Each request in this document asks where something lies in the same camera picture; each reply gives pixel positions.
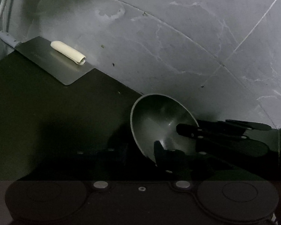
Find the steel bowl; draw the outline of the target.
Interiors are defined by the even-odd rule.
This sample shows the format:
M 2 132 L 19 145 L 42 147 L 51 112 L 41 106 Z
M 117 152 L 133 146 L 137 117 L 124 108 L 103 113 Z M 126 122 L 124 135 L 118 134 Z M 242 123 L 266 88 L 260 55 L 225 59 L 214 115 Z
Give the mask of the steel bowl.
M 138 98 L 130 113 L 130 127 L 134 140 L 150 160 L 155 161 L 154 142 L 165 150 L 180 150 L 186 155 L 195 152 L 195 144 L 176 131 L 180 123 L 198 128 L 193 115 L 178 101 L 163 94 L 147 94 Z

